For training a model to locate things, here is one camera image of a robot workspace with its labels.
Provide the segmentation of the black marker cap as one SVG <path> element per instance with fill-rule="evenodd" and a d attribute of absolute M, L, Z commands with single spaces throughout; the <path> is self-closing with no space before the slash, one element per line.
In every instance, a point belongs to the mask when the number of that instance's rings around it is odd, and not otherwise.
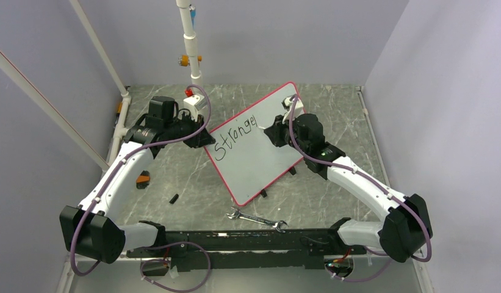
<path fill-rule="evenodd" d="M 171 200 L 169 201 L 169 203 L 170 203 L 170 204 L 174 204 L 174 203 L 177 201 L 177 199 L 178 199 L 178 198 L 179 198 L 179 195 L 178 195 L 178 194 L 175 194 L 175 195 L 171 198 Z"/>

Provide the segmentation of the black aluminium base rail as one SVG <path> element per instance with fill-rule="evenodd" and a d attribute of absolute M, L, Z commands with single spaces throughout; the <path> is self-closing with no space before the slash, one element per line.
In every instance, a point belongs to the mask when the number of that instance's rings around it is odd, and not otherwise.
<path fill-rule="evenodd" d="M 331 255 L 363 255 L 367 244 L 345 244 L 338 234 L 350 226 L 343 218 L 327 229 L 234 231 L 166 231 L 153 222 L 142 221 L 143 227 L 156 229 L 149 245 L 126 248 L 127 231 L 105 223 L 86 225 L 79 233 L 76 253 L 111 264 L 123 251 L 129 258 L 170 258 L 181 272 L 202 268 L 203 252 L 211 269 L 249 269 L 265 267 L 304 267 L 319 269 Z"/>

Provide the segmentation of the red framed whiteboard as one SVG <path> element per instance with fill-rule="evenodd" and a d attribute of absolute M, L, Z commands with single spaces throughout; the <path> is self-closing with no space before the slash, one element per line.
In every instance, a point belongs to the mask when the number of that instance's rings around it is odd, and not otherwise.
<path fill-rule="evenodd" d="M 302 160 L 289 146 L 275 147 L 264 131 L 286 110 L 281 102 L 298 92 L 287 82 L 214 128 L 204 149 L 237 206 L 245 206 Z"/>

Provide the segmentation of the orange black small block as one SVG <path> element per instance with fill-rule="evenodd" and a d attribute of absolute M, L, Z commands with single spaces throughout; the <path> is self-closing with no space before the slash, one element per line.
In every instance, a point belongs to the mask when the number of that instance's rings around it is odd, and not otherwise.
<path fill-rule="evenodd" d="M 147 170 L 141 172 L 136 180 L 137 189 L 146 189 L 151 181 L 150 173 Z"/>

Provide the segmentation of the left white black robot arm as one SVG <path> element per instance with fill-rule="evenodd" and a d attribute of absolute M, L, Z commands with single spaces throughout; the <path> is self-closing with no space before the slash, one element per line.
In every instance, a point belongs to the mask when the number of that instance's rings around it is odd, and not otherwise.
<path fill-rule="evenodd" d="M 154 96 L 147 113 L 127 131 L 113 164 L 93 190 L 77 205 L 65 206 L 59 215 L 65 246 L 72 261 L 77 255 L 111 264 L 122 252 L 142 248 L 151 256 L 167 247 L 165 228 L 150 221 L 119 226 L 123 204 L 136 180 L 165 146 L 183 142 L 191 148 L 213 144 L 208 133 L 212 106 L 204 97 L 200 106 L 183 108 L 167 96 Z"/>

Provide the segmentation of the silver double ended wrench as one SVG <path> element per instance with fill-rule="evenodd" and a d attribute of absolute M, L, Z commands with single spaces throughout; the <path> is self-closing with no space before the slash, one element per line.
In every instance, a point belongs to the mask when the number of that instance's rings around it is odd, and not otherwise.
<path fill-rule="evenodd" d="M 273 228 L 277 232 L 280 233 L 285 233 L 286 230 L 284 229 L 285 226 L 288 226 L 287 222 L 283 220 L 275 221 L 275 220 L 267 220 L 262 217 L 258 217 L 255 215 L 249 215 L 249 214 L 244 214 L 241 212 L 240 209 L 232 207 L 231 208 L 232 212 L 226 213 L 225 215 L 227 218 L 235 220 L 235 219 L 242 219 L 242 220 L 247 220 L 250 222 L 258 223 L 260 225 L 265 225 Z"/>

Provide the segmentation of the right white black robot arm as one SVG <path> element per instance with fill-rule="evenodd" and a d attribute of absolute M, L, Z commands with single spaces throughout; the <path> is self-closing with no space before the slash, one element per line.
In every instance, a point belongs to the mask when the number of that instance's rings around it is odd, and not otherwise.
<path fill-rule="evenodd" d="M 404 195 L 365 172 L 337 146 L 326 141 L 314 114 L 289 119 L 278 115 L 264 128 L 272 145 L 295 148 L 308 169 L 354 195 L 378 217 L 376 222 L 341 219 L 328 236 L 328 246 L 343 253 L 350 246 L 379 248 L 397 262 L 427 262 L 432 256 L 431 227 L 425 200 Z"/>

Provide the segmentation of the white pvc pipe frame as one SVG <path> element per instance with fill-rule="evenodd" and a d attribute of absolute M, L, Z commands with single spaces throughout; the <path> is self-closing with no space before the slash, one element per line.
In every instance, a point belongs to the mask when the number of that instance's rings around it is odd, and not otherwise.
<path fill-rule="evenodd" d="M 0 55 L 0 170 L 99 171 L 51 118 L 104 156 L 121 98 L 71 2 L 0 1 Z"/>

